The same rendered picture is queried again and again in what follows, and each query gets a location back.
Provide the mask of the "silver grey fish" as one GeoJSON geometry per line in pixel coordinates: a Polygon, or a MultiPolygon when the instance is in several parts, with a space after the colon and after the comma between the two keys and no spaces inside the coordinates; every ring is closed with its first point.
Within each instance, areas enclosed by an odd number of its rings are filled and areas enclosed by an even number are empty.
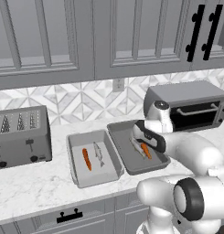
{"type": "Polygon", "coordinates": [[[133,145],[134,149],[143,157],[145,158],[146,155],[144,153],[144,150],[141,148],[140,144],[133,138],[130,138],[130,142],[133,145]]]}
{"type": "Polygon", "coordinates": [[[104,166],[104,162],[102,161],[101,148],[95,142],[93,142],[93,146],[94,146],[95,156],[99,159],[101,167],[103,167],[104,166]]]}

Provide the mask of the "grey four-slot toaster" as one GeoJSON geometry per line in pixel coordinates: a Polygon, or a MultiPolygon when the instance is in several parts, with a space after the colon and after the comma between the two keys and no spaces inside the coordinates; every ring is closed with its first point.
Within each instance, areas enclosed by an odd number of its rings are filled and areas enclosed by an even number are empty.
{"type": "Polygon", "coordinates": [[[45,105],[0,111],[0,169],[51,160],[45,105]]]}

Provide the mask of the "grey toaster oven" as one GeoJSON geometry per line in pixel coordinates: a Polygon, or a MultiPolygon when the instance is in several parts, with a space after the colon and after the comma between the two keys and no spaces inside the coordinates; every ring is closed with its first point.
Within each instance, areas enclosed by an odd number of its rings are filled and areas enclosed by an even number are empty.
{"type": "Polygon", "coordinates": [[[144,97],[144,116],[154,101],[165,101],[170,105],[170,118],[175,132],[194,132],[217,128],[224,121],[224,90],[205,80],[165,84],[149,87],[144,97]],[[176,112],[193,112],[210,109],[214,103],[216,112],[183,116],[176,112]]]}

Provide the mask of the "white wall outlet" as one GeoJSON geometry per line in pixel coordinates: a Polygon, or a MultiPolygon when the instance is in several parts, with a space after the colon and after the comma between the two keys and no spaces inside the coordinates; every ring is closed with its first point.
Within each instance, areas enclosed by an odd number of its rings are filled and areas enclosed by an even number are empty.
{"type": "Polygon", "coordinates": [[[112,91],[113,92],[124,91],[124,78],[114,79],[112,81],[112,91]]]}

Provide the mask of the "grey tupperware tray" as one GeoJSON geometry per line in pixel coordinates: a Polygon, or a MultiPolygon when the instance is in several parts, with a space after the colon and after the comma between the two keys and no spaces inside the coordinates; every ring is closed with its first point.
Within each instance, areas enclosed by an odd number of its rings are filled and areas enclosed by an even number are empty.
{"type": "Polygon", "coordinates": [[[124,173],[122,161],[114,147],[111,136],[106,130],[68,135],[66,144],[71,176],[78,188],[115,181],[124,173]],[[93,142],[97,143],[101,148],[103,167],[101,167],[99,159],[95,156],[93,142]],[[83,148],[88,151],[91,171],[83,158],[83,148]]]}
{"type": "Polygon", "coordinates": [[[150,155],[142,157],[133,147],[130,141],[130,133],[135,120],[127,122],[115,122],[107,125],[109,134],[123,160],[123,164],[129,175],[135,176],[155,170],[160,170],[170,164],[170,158],[164,154],[148,148],[150,155]]]}

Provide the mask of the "grey base cupboard door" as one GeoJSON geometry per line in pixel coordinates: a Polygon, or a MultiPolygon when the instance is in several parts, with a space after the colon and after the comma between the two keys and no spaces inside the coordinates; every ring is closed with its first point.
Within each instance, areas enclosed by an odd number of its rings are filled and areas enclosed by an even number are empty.
{"type": "Polygon", "coordinates": [[[115,234],[136,234],[146,220],[148,206],[143,205],[135,192],[120,195],[115,205],[115,234]]]}

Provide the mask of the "grey drawer front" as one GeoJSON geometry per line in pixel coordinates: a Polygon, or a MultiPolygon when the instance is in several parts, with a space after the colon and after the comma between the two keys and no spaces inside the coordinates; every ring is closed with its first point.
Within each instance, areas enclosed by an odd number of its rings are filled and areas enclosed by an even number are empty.
{"type": "Polygon", "coordinates": [[[83,205],[71,205],[33,218],[35,234],[114,234],[114,199],[105,198],[83,205]],[[82,218],[58,223],[61,212],[69,215],[74,209],[83,213],[82,218]]]}
{"type": "Polygon", "coordinates": [[[30,219],[0,225],[0,234],[32,234],[36,230],[36,225],[30,219]]]}

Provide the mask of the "orange carrot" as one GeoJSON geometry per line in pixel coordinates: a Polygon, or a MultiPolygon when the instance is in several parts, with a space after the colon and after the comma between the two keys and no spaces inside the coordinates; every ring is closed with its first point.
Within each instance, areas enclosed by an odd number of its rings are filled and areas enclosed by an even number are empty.
{"type": "Polygon", "coordinates": [[[85,163],[86,163],[88,169],[91,171],[91,161],[89,159],[88,151],[86,148],[82,149],[82,154],[83,154],[83,158],[85,160],[85,163]]]}
{"type": "Polygon", "coordinates": [[[141,148],[143,149],[145,155],[148,157],[148,159],[152,159],[152,156],[148,150],[147,144],[141,143],[141,148]]]}

